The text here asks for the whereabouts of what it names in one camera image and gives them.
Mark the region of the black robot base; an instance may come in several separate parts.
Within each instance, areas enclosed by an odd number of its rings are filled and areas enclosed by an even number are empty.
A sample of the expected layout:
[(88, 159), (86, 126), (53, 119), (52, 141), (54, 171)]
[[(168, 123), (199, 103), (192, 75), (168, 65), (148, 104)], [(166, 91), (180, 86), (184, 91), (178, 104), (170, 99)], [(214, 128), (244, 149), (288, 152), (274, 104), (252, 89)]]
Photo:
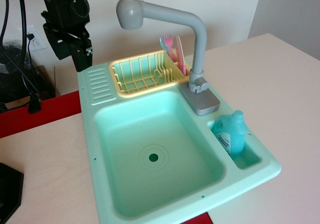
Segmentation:
[(0, 222), (6, 223), (21, 205), (24, 174), (4, 163), (0, 170)]

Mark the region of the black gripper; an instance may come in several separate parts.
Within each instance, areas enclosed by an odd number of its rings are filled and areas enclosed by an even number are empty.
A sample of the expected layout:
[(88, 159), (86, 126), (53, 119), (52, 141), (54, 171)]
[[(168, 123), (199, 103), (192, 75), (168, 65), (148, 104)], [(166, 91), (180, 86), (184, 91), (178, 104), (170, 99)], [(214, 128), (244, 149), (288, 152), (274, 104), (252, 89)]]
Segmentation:
[(85, 29), (89, 22), (88, 0), (44, 0), (41, 13), (47, 40), (58, 59), (71, 55), (75, 69), (81, 72), (92, 66), (93, 48)]

